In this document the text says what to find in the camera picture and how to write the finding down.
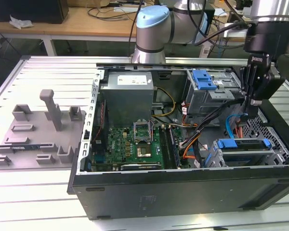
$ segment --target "wooden table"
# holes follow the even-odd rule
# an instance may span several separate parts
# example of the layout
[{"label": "wooden table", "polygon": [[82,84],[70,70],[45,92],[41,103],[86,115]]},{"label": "wooden table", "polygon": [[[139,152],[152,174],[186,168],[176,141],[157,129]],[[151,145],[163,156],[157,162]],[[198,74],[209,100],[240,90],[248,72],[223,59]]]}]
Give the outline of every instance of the wooden table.
[{"label": "wooden table", "polygon": [[[220,7],[229,11],[224,2],[215,0],[213,7]],[[109,17],[123,14],[123,12],[110,11],[99,13],[99,17]],[[133,19],[135,13],[129,14]],[[219,17],[222,22],[227,21],[226,17]],[[91,17],[84,7],[70,7],[69,13],[62,24],[33,23],[33,27],[22,28],[13,27],[8,22],[0,23],[0,32],[6,38],[41,39],[46,47],[49,56],[56,55],[53,40],[84,40],[84,41],[128,41],[131,32],[132,20],[123,21],[103,21]],[[136,24],[134,25],[131,41],[136,41]]]}]

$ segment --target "motherboard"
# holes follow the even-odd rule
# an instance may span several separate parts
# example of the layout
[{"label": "motherboard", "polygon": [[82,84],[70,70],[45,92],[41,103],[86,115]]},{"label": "motherboard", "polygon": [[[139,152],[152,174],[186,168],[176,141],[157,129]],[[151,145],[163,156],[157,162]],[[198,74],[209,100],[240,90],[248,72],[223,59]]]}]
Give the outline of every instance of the motherboard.
[{"label": "motherboard", "polygon": [[155,127],[151,123],[131,128],[109,128],[107,149],[95,154],[94,171],[167,169],[180,165],[178,147],[183,140],[180,128]]}]

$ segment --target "green motherboard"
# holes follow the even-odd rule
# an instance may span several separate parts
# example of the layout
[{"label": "green motherboard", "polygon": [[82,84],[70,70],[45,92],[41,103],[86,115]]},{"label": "green motherboard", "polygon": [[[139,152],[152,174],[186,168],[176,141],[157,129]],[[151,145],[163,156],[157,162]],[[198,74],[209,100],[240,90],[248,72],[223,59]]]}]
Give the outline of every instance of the green motherboard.
[{"label": "green motherboard", "polygon": [[[161,169],[165,169],[163,159],[163,144],[161,144],[160,130],[161,128],[139,127],[134,128],[110,128],[108,132],[107,150],[103,158],[96,156],[93,159],[92,166],[95,171],[118,171],[120,166],[128,164],[146,164],[161,165]],[[173,128],[173,142],[178,147],[182,141],[181,130]],[[149,137],[139,140],[138,137]]]}]

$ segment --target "metal mesh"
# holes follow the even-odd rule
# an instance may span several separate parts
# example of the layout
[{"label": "metal mesh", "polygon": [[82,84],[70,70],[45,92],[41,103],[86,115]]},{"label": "metal mesh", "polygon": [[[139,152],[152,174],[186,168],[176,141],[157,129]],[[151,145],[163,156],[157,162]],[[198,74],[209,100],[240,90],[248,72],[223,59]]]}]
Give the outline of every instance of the metal mesh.
[{"label": "metal mesh", "polygon": [[262,123],[263,120],[260,116],[255,119],[248,120],[247,126],[243,128],[244,138],[267,138],[274,144],[274,150],[280,151],[285,159],[289,159],[289,151],[282,140],[278,137],[274,129],[272,127],[264,127],[262,126]]}]

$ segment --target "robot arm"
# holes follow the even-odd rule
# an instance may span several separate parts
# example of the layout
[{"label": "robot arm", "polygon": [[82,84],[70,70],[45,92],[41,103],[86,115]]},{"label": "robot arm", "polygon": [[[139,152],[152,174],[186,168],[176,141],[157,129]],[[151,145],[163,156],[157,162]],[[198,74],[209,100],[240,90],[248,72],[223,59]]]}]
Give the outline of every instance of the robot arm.
[{"label": "robot arm", "polygon": [[[200,20],[202,3],[203,0],[190,0],[190,12],[196,22]],[[205,30],[207,20],[202,21],[200,28]],[[138,13],[136,25],[136,48],[132,63],[163,64],[166,62],[166,43],[189,43],[196,33],[188,15],[187,0],[178,1],[172,12],[165,6],[146,7]]]},{"label": "robot arm", "polygon": [[[200,19],[202,2],[190,0],[190,13],[195,21]],[[246,116],[242,121],[255,118],[262,100],[269,99],[284,82],[274,63],[289,46],[289,0],[253,0],[250,19],[244,45],[250,57],[248,65],[240,71],[241,87],[246,97]],[[137,17],[136,49],[132,62],[165,63],[164,44],[189,43],[195,33],[187,0],[177,2],[172,13],[162,6],[146,7]]]},{"label": "robot arm", "polygon": [[269,99],[285,81],[274,63],[289,46],[289,0],[253,0],[244,50],[248,65],[240,70],[245,92],[245,119],[255,118],[262,100]]}]

